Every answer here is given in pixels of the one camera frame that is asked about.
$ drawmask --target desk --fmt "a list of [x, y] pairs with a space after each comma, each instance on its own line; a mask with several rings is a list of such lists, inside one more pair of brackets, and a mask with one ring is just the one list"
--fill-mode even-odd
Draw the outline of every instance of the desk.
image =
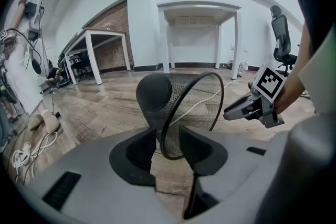
[[162, 46], [163, 71], [169, 73], [169, 55], [172, 68], [175, 67], [173, 44], [168, 46], [166, 22], [173, 25], [179, 17], [207, 16], [212, 17], [217, 25], [217, 56], [216, 68], [219, 68], [222, 51], [222, 24], [231, 18], [235, 18], [235, 50], [231, 78], [236, 79], [239, 64], [242, 58], [243, 47], [241, 45], [242, 23], [240, 7], [216, 2], [213, 0], [174, 0], [157, 5], [159, 9], [160, 41]]
[[74, 38], [66, 45], [64, 49], [65, 62], [67, 63], [68, 71], [74, 85], [76, 85], [77, 83], [75, 80], [74, 72], [71, 69], [69, 56], [79, 52], [88, 51], [93, 75], [95, 76], [96, 83], [100, 85], [102, 84], [102, 81], [100, 78], [100, 72], [93, 49], [98, 48], [118, 38], [121, 38], [126, 68], [127, 70], [131, 70], [130, 60], [128, 58], [128, 52], [126, 47], [125, 33], [96, 28], [84, 28], [79, 34], [74, 36]]

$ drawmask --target wooden floor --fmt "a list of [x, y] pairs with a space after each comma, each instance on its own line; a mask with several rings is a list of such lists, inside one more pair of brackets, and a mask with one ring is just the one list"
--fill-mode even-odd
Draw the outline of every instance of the wooden floor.
[[[204, 71], [217, 72], [222, 77], [224, 85], [231, 82], [230, 71], [226, 69], [176, 68], [173, 72], [202, 73]], [[42, 173], [69, 150], [85, 141], [147, 126], [136, 101], [135, 90], [139, 81], [150, 73], [133, 71], [105, 73], [101, 74], [102, 85], [96, 85], [94, 78], [86, 78], [76, 86], [71, 84], [57, 90], [53, 100], [54, 110], [61, 114], [59, 137], [39, 156], [34, 165], [34, 174]], [[247, 71], [242, 78], [225, 89], [223, 109], [248, 92], [247, 82], [252, 80], [254, 74]], [[52, 95], [48, 94], [44, 99], [45, 105], [52, 110]], [[292, 128], [297, 122], [312, 116], [313, 112], [311, 101], [300, 98], [282, 114], [285, 124], [271, 129], [266, 129], [255, 120], [225, 121], [221, 113], [214, 131], [269, 140], [276, 132]], [[27, 125], [28, 121], [27, 115], [20, 117], [16, 124], [18, 132]], [[46, 133], [45, 126], [41, 125], [35, 132], [25, 129], [16, 143], [15, 138], [11, 139], [4, 152], [3, 162], [6, 167], [9, 163], [8, 158], [14, 150], [21, 149], [25, 142], [30, 142], [32, 147], [35, 147]], [[188, 163], [185, 159], [169, 161], [159, 150], [153, 155], [152, 161], [151, 173], [156, 177], [158, 197], [173, 214], [181, 217], [188, 202], [193, 180]], [[20, 171], [21, 180], [24, 178], [26, 168]], [[15, 179], [16, 172], [11, 165], [8, 173], [12, 179]], [[29, 172], [26, 182], [30, 180]]]

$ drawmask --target office chair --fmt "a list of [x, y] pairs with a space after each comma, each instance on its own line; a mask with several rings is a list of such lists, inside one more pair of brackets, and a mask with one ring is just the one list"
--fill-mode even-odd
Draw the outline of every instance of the office chair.
[[278, 70], [278, 72], [284, 77], [287, 77], [288, 68], [292, 70], [297, 56], [289, 54], [291, 47], [286, 16], [281, 13], [281, 9], [278, 6], [272, 6], [270, 10], [272, 14], [272, 28], [277, 40], [277, 46], [274, 49], [273, 56], [278, 62], [282, 63], [279, 67], [286, 67], [285, 71]]
[[78, 82], [80, 82], [82, 76], [84, 75], [84, 71], [86, 71], [86, 68], [90, 66], [89, 56], [87, 55], [87, 52], [81, 52], [73, 55], [71, 62], [73, 62], [71, 67], [77, 69], [80, 73], [78, 78]]

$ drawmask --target white pants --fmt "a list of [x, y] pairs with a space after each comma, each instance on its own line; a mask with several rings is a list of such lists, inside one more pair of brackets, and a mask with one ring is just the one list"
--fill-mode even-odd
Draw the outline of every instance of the white pants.
[[9, 85], [15, 91], [25, 111], [32, 114], [43, 98], [23, 64], [25, 51], [26, 45], [17, 43], [5, 65]]

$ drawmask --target mesh basket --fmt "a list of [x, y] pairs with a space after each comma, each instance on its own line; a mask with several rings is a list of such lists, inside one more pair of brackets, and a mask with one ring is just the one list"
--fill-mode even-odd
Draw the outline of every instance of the mesh basket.
[[183, 157], [180, 126], [211, 131], [223, 104], [224, 87], [220, 76], [202, 74], [151, 74], [136, 89], [136, 99], [149, 126], [156, 128], [163, 156]]

